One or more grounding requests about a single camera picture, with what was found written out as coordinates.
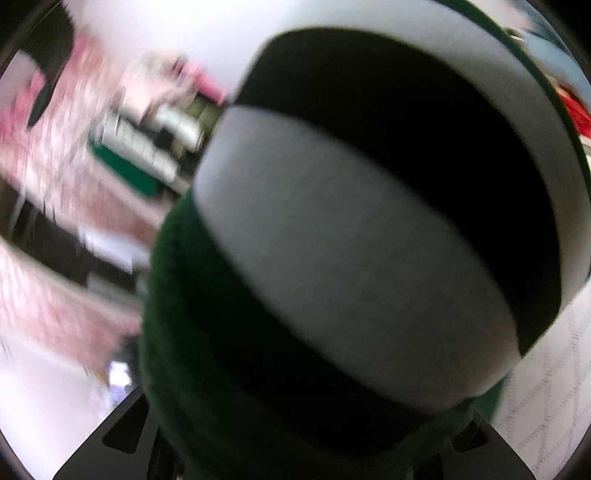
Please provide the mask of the white diamond pattern mat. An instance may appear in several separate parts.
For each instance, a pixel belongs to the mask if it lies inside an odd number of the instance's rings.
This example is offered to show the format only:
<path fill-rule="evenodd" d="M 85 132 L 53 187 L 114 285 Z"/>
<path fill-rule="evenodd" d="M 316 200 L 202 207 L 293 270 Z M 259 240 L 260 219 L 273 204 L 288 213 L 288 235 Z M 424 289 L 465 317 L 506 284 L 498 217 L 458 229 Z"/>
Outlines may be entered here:
<path fill-rule="evenodd" d="M 492 425 L 538 479 L 559 473 L 590 426 L 590 332 L 585 286 L 504 384 Z"/>

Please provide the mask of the green white varsity jacket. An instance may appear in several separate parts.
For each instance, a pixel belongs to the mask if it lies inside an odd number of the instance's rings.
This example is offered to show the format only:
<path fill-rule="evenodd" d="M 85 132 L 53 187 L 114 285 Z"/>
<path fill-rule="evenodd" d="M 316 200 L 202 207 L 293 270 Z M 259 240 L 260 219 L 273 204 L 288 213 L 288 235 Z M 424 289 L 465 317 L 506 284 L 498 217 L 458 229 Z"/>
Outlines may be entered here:
<path fill-rule="evenodd" d="M 590 172 L 468 1 L 301 1 L 152 253 L 143 385 L 199 479 L 507 479 L 474 422 L 590 275 Z"/>

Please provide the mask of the light blue quilt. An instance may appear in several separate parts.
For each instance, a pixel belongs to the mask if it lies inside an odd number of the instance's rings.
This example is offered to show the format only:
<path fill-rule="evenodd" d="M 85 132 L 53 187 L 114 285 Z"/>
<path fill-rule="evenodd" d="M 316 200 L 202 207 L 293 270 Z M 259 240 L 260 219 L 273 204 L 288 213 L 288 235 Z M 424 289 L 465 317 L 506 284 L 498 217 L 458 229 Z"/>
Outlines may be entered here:
<path fill-rule="evenodd" d="M 550 22 L 529 2 L 510 1 L 524 22 L 509 35 L 546 73 L 582 92 L 590 89 L 590 77 L 571 48 Z"/>

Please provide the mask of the pink patterned cloth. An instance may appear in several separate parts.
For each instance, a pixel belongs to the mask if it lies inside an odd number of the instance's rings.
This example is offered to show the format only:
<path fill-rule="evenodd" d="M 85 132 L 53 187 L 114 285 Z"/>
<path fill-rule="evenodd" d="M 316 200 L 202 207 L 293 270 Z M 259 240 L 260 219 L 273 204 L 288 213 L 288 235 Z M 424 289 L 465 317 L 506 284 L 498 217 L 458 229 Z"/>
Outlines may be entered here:
<path fill-rule="evenodd" d="M 59 226 L 119 234 L 150 249 L 163 218 L 96 160 L 86 130 L 118 90 L 121 72 L 99 41 L 81 34 L 40 122 L 26 128 L 29 98 L 41 77 L 20 90 L 1 116 L 1 174 Z M 7 242 L 1 244 L 1 328 L 51 352 L 100 369 L 140 315 L 59 279 Z"/>

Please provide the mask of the pile of folded clothes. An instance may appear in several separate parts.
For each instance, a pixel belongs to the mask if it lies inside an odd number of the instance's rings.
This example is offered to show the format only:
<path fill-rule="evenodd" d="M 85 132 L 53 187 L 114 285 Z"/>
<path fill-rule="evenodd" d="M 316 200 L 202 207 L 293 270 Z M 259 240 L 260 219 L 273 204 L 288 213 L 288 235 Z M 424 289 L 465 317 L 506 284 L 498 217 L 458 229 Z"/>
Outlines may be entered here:
<path fill-rule="evenodd" d="M 228 93 L 183 55 L 149 53 L 88 135 L 95 157 L 145 198 L 181 196 L 228 104 Z"/>

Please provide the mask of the red floral blanket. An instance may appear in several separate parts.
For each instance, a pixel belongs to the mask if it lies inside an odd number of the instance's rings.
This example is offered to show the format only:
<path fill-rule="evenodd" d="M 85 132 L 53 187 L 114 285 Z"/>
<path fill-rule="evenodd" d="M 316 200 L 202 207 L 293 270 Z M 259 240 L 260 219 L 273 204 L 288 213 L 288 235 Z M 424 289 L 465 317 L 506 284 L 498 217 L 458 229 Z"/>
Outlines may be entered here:
<path fill-rule="evenodd" d="M 591 137 L 591 116 L 586 107 L 570 92 L 559 89 L 557 91 L 567 109 L 578 133 L 587 138 Z"/>

